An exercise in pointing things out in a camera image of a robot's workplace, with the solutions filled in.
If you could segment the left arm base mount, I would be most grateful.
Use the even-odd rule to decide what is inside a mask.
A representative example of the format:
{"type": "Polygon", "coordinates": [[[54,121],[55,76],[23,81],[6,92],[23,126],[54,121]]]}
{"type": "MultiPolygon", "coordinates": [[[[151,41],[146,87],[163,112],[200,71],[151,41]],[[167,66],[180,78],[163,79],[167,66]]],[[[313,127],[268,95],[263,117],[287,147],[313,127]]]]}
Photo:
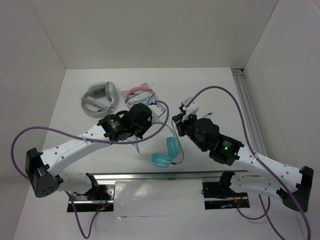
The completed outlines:
{"type": "Polygon", "coordinates": [[[70,192],[70,199],[78,213],[113,212],[116,182],[113,180],[98,181],[91,173],[85,174],[89,180],[85,193],[70,192]]]}

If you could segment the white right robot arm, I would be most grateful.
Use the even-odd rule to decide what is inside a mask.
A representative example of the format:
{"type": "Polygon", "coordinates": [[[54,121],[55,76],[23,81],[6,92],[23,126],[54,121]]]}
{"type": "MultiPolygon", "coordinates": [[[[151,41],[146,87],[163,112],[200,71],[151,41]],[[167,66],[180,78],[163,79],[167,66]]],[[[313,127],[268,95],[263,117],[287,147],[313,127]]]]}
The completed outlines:
{"type": "Polygon", "coordinates": [[[202,152],[208,152],[215,162],[249,171],[260,178],[240,177],[233,171],[222,173],[218,190],[223,196],[233,192],[251,192],[278,199],[289,209],[307,212],[314,170],[308,166],[293,167],[259,153],[247,145],[220,133],[218,125],[209,118],[183,113],[172,117],[178,135],[187,136],[202,152]]]}

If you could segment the teal white cat-ear headphones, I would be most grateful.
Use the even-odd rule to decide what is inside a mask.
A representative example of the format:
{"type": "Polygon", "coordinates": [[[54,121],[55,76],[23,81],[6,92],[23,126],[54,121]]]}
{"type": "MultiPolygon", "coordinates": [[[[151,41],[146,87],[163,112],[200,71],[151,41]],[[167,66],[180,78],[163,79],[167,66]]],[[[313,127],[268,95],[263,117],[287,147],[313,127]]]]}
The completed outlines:
{"type": "Polygon", "coordinates": [[[172,136],[166,138],[166,147],[167,147],[167,154],[162,153],[153,153],[151,155],[151,158],[147,158],[140,152],[138,143],[134,143],[134,147],[136,149],[136,152],[148,163],[152,164],[153,166],[157,168],[168,168],[171,165],[176,164],[173,162],[174,158],[178,157],[180,154],[182,154],[183,150],[180,144],[180,141],[178,139],[178,136],[175,132],[175,130],[168,126],[168,124],[164,124],[162,121],[158,120],[155,122],[157,125],[166,126],[172,136]]]}

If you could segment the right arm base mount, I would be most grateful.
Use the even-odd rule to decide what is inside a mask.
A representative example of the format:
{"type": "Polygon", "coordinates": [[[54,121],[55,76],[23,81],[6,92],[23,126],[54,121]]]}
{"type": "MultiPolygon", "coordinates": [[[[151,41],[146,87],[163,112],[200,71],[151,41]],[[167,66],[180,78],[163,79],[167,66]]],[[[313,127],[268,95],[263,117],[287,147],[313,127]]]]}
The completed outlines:
{"type": "Polygon", "coordinates": [[[234,176],[234,171],[224,171],[219,179],[208,178],[202,181],[201,194],[205,210],[236,209],[238,204],[240,208],[250,208],[248,194],[237,193],[230,188],[234,176]]]}

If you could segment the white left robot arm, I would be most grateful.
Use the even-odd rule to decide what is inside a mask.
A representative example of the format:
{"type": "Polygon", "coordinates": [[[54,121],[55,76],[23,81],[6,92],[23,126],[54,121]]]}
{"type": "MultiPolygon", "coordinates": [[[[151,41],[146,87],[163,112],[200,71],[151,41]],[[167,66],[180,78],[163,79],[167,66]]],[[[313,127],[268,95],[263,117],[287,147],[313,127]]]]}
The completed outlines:
{"type": "Polygon", "coordinates": [[[57,191],[64,182],[62,171],[83,157],[135,136],[142,138],[158,118],[151,106],[135,104],[130,110],[109,114],[75,139],[54,148],[26,152],[25,172],[37,198],[57,191]]]}

